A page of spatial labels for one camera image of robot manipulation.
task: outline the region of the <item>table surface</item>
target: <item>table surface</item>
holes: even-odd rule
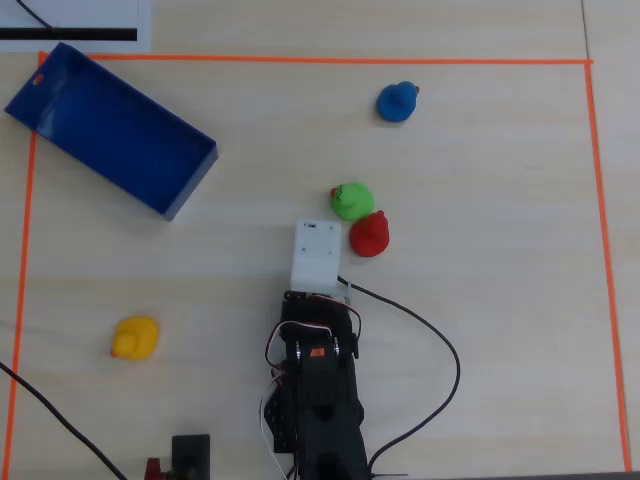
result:
[[[574,0],[153,8],[157,54],[586,58]],[[633,0],[584,5],[636,461],[639,15]],[[0,55],[0,103],[36,63]],[[30,170],[29,132],[0,116],[0,359],[19,357],[20,373],[129,478],[142,478],[149,456],[166,462],[171,436],[187,433],[211,434],[212,478],[279,477],[256,410],[294,224],[333,219],[329,189],[356,180],[371,187],[392,239],[371,260],[345,246],[343,275],[432,321],[462,361],[452,404],[376,470],[625,468],[584,65],[101,63],[215,138],[220,159],[167,223],[46,141]],[[400,80],[420,86],[418,108],[401,127],[385,125],[372,105]],[[353,305],[363,316],[356,367],[371,455],[442,402],[454,364],[401,312],[358,295]],[[142,363],[110,358],[114,326],[135,314],[160,322],[157,351]],[[30,394],[17,390],[11,402],[10,383],[0,381],[3,480],[111,478]]]

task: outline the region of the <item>orange tape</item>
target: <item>orange tape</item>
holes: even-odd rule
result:
[[[44,52],[38,53],[38,66],[46,59]],[[29,145],[29,164],[27,166],[27,187],[24,200],[24,219],[22,221],[22,251],[20,253],[20,280],[18,282],[18,306],[16,308],[16,333],[13,338],[13,360],[11,370],[18,373],[20,365],[20,345],[22,340],[22,319],[24,314],[24,297],[27,284],[27,260],[29,258],[29,230],[31,228],[31,198],[33,197],[33,171],[36,162],[35,132],[31,132]],[[2,480],[9,479],[9,464],[11,462],[11,447],[13,443],[13,422],[16,409],[17,383],[11,379],[9,387],[9,410],[7,412],[7,432],[4,441],[4,460],[2,462]]]
[[[596,110],[593,101],[593,84],[591,82],[591,66],[585,64],[584,78],[587,86],[587,105],[589,108],[589,124],[591,126],[591,146],[593,148],[593,165],[596,173],[598,190],[598,209],[600,210],[600,230],[604,248],[604,268],[607,275],[607,291],[609,294],[609,317],[611,319],[611,339],[613,341],[613,366],[616,374],[616,393],[618,396],[618,421],[620,423],[620,443],[624,469],[631,471],[631,453],[629,451],[629,434],[627,432],[627,409],[624,396],[624,378],[622,376],[622,355],[620,353],[620,335],[618,333],[618,314],[616,311],[616,292],[613,286],[613,268],[611,266],[611,249],[609,247],[609,230],[607,227],[607,210],[604,203],[602,186],[602,169],[600,168],[600,148],[598,146],[598,129]]]
[[[40,52],[47,58],[48,54]],[[333,65],[589,65],[590,58],[512,59],[512,58],[331,58],[269,57],[255,55],[161,55],[153,53],[94,53],[92,60],[155,60],[174,62],[316,63]]]
[[[47,58],[48,54],[39,52],[38,65]],[[587,104],[589,109],[589,123],[591,127],[591,142],[593,148],[593,161],[598,192],[598,207],[600,211],[600,227],[602,231],[602,243],[604,247],[605,270],[607,276],[607,290],[609,296],[609,313],[611,320],[611,336],[614,350],[614,368],[616,376],[616,390],[618,398],[618,417],[620,423],[620,440],[622,444],[622,456],[625,471],[631,471],[631,455],[629,451],[629,439],[627,432],[626,407],[624,395],[624,382],[622,376],[622,360],[620,353],[620,337],[618,333],[618,320],[616,313],[615,290],[613,285],[613,269],[611,265],[611,252],[609,248],[609,234],[607,229],[607,215],[604,201],[604,189],[602,186],[602,171],[600,166],[600,151],[598,147],[598,135],[596,128],[596,116],[593,101],[593,85],[591,81],[591,59],[393,59],[393,58],[313,58],[313,57],[259,57],[259,56],[233,56],[233,55],[90,55],[94,60],[164,60],[164,61],[201,61],[201,62],[260,62],[260,63],[308,63],[308,64],[336,64],[336,65],[584,65],[585,82],[587,88]],[[18,284],[18,305],[16,309],[16,332],[13,345],[12,369],[18,372],[20,363],[20,346],[22,339],[22,324],[24,314],[24,299],[27,277],[27,260],[29,255],[29,231],[31,223],[31,202],[33,195],[33,173],[36,156],[35,132],[31,133],[29,147],[29,164],[27,169],[27,185],[25,193],[24,220],[22,230],[22,251],[20,258],[20,279]],[[16,381],[11,380],[9,391],[9,409],[7,414],[7,431],[5,436],[4,462],[2,465],[2,480],[9,479],[9,467],[11,460],[11,447],[13,439],[13,426],[16,404]]]

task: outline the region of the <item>blue plastic bin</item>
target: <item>blue plastic bin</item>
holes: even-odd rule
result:
[[[218,158],[214,140],[63,43],[5,111],[168,220]]]

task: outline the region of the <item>black stripe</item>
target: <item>black stripe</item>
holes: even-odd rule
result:
[[[138,40],[137,28],[0,28],[0,40]]]
[[[589,36],[587,35],[587,16],[584,13],[584,0],[580,0],[580,7],[582,8],[582,26],[584,27],[584,48],[587,51],[587,58],[589,56]]]

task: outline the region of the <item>yellow rubber duck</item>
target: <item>yellow rubber duck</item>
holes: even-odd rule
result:
[[[144,360],[158,343],[158,324],[151,317],[131,317],[116,327],[111,356],[125,360]]]

